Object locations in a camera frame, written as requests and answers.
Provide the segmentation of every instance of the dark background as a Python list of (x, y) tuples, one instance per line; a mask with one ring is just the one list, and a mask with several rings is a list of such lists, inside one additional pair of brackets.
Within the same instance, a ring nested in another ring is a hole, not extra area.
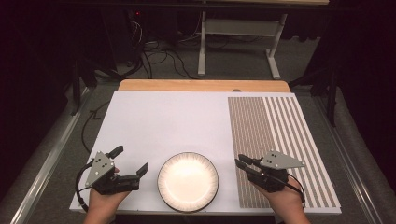
[[(392, 172), (396, 161), (396, 31), (392, 23), (396, 18), (390, 2), (331, 1), (334, 6), (361, 6), (362, 11), (332, 21), (325, 15), (291, 14), (282, 38), (297, 35), (304, 41), (322, 36), (306, 74), (327, 66), (332, 52), (342, 46), (343, 54), (336, 61), (338, 84), (367, 147), (396, 190)], [(64, 91), (71, 84), (76, 59), (84, 55), (108, 68), (114, 60), (97, 9), (58, 8), (48, 0), (2, 1), (0, 9), (3, 198), (63, 111)], [(197, 15), (150, 11), (145, 13), (145, 24), (157, 37), (175, 44), (177, 29), (191, 32)], [(85, 69), (92, 74), (91, 67)]]

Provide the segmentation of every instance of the striped mat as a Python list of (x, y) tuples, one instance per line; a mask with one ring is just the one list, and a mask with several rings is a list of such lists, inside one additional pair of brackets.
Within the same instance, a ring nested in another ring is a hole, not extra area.
[[(318, 154), (304, 115), (292, 96), (229, 97), (233, 152), (259, 159), (277, 150), (304, 161), (305, 168), (288, 169), (303, 184), (306, 207), (339, 207), (330, 178)], [(244, 171), (236, 169), (242, 208), (269, 208), (268, 201), (252, 187)]]

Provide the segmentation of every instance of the tabletop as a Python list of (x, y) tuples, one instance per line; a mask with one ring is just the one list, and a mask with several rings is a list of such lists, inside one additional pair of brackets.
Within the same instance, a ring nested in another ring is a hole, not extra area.
[[(117, 146), (124, 147), (114, 160), (120, 175), (133, 175), (148, 162), (140, 190), (122, 202), (120, 214), (179, 214), (163, 201), (157, 178), (168, 159), (188, 151), (207, 157), (219, 176), (216, 197), (196, 215), (272, 215), (269, 203), (234, 164), (239, 153), (259, 158), (271, 149), (306, 163), (304, 169), (289, 170), (303, 182), (306, 213), (341, 213), (298, 101), (284, 81), (122, 81), (91, 157)], [(76, 197), (70, 209), (81, 211)]]

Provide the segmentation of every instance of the table leg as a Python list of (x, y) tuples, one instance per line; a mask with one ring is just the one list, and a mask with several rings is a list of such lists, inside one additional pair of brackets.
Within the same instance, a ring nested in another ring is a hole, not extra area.
[(282, 35), (282, 32), (283, 32), (283, 27), (285, 27), (285, 21), (286, 21), (287, 17), (288, 17), (288, 14), (283, 14), (282, 17), (280, 18), (279, 25), (277, 26), (276, 34), (274, 36), (274, 44), (271, 49), (268, 49), (266, 51), (266, 56), (267, 56), (268, 63), (270, 65), (273, 79), (280, 79), (280, 74), (279, 74), (279, 71), (277, 70), (274, 55), (276, 52), (277, 45), (279, 44), (280, 36)]
[(201, 48), (199, 51), (199, 62), (198, 62), (198, 76), (205, 76), (205, 64), (206, 64), (206, 52), (205, 52), (205, 38), (206, 38), (206, 12), (202, 12), (201, 22)]

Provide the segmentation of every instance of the wooden edge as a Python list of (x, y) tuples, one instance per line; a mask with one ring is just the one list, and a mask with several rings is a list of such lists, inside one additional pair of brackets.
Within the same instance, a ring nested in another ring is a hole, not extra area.
[(119, 91), (253, 91), (290, 92), (281, 80), (126, 79)]

